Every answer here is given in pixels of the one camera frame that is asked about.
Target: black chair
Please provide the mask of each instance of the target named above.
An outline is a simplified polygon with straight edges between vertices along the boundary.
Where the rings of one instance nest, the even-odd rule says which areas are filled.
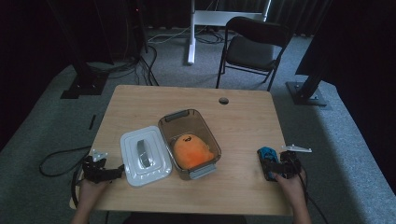
[[[230,44],[230,32],[236,32]],[[289,28],[271,22],[256,21],[245,17],[230,19],[225,27],[224,47],[221,54],[218,81],[225,68],[233,68],[265,76],[262,83],[271,77],[267,90],[271,90],[280,59],[290,42]]]

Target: small white object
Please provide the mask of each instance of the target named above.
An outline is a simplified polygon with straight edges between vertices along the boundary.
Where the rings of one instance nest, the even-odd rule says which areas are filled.
[[[107,157],[107,155],[108,155],[107,152],[99,152],[96,149],[92,150],[93,161],[99,161],[99,160],[105,159]]]
[[[282,148],[287,151],[312,152],[311,148],[297,147],[294,144],[291,144],[291,146],[288,147],[282,146]]]
[[[125,133],[120,140],[128,183],[140,187],[172,172],[172,162],[156,126]]]

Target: human hand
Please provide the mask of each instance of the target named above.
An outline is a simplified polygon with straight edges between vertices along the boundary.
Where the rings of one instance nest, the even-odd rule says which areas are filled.
[[[302,206],[306,204],[304,187],[299,176],[295,175],[290,179],[284,178],[282,175],[273,173],[277,183],[282,188],[286,198],[289,200],[291,207]],[[303,181],[305,181],[305,171],[300,172]]]
[[[294,224],[310,224],[311,217],[309,216],[308,208],[305,201],[305,187],[299,176],[295,175],[290,179],[286,179],[279,174],[274,174],[274,178],[283,190],[286,198],[289,200],[291,209],[293,210]],[[300,172],[303,181],[306,180],[305,171]]]
[[[91,211],[109,183],[110,181],[103,181],[95,184],[83,179],[79,187],[78,208],[83,207]]]
[[[71,224],[86,224],[90,218],[90,212],[99,200],[102,193],[110,182],[104,181],[97,184],[83,179],[79,187],[78,206]]]

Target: orange stuffed toy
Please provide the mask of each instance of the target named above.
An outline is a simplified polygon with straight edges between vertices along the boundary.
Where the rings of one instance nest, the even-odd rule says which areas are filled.
[[[175,160],[185,170],[215,158],[209,146],[194,134],[183,134],[175,142]]]

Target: metal stand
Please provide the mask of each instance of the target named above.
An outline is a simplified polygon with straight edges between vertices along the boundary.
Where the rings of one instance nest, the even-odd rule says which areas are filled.
[[[304,82],[286,82],[286,86],[288,87],[291,98],[296,105],[317,105],[320,109],[332,109],[323,99],[318,88],[315,89],[312,95],[305,97],[302,94]]]

